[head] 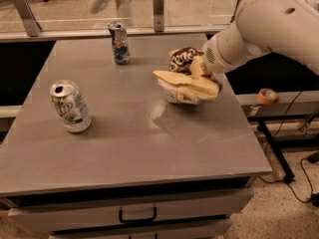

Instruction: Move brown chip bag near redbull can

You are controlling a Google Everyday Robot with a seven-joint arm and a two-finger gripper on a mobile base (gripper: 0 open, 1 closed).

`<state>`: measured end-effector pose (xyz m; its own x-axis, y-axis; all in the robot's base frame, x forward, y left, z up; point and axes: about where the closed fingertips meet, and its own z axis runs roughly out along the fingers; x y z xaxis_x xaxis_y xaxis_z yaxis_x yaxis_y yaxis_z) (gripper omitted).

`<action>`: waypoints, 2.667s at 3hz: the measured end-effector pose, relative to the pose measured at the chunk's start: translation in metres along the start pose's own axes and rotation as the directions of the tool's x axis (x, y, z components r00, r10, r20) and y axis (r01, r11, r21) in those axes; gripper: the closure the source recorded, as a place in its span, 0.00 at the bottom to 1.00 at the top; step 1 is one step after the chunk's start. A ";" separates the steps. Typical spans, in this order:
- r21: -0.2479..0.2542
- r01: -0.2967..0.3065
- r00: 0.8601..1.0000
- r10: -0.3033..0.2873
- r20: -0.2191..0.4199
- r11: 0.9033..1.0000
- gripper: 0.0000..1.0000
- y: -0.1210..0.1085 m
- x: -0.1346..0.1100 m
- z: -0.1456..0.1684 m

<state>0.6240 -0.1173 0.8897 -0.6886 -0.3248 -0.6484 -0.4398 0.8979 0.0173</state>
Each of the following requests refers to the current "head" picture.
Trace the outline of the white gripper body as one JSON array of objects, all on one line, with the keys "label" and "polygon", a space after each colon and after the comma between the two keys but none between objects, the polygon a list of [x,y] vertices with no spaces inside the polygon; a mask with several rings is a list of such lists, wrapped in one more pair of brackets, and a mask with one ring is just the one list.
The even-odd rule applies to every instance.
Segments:
[{"label": "white gripper body", "polygon": [[202,51],[202,57],[205,66],[213,74],[227,73],[237,68],[237,65],[228,63],[221,56],[221,53],[217,47],[217,35],[212,36],[204,43]]}]

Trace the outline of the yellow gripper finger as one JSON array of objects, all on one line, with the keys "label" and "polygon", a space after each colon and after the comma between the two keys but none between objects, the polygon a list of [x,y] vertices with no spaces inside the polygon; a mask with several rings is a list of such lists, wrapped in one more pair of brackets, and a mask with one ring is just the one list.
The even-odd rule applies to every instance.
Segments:
[{"label": "yellow gripper finger", "polygon": [[203,77],[209,74],[209,70],[206,68],[202,56],[195,56],[190,64],[189,69],[194,77]]}]

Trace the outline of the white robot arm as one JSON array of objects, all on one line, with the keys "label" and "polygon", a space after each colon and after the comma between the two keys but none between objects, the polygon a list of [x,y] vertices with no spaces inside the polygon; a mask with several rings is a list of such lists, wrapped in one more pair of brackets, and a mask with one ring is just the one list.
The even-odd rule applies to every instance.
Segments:
[{"label": "white robot arm", "polygon": [[202,47],[211,73],[226,73],[271,52],[319,73],[319,0],[241,0],[234,20]]}]

